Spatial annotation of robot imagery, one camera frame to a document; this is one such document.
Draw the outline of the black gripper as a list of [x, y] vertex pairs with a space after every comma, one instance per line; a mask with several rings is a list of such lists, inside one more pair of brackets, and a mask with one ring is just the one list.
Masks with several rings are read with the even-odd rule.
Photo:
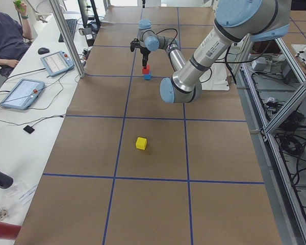
[[140, 47], [140, 53], [142, 54], [142, 67], [147, 67], [148, 56], [151, 53], [146, 47]]

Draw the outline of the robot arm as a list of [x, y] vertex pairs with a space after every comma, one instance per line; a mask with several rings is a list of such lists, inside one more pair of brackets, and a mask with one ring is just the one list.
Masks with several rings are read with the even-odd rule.
[[202, 92], [200, 77], [233, 43], [246, 35], [251, 41], [283, 37], [289, 29], [291, 1], [219, 1], [214, 27], [189, 60], [185, 60], [173, 38], [156, 34], [148, 19], [139, 21], [138, 43], [144, 55], [165, 50], [175, 70], [160, 84], [160, 95], [166, 103], [190, 103]]

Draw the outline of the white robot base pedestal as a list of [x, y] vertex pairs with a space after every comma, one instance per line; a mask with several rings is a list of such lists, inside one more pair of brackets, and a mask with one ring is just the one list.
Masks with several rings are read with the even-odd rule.
[[223, 63], [214, 63], [208, 71], [199, 78], [203, 90], [228, 91], [227, 69]]

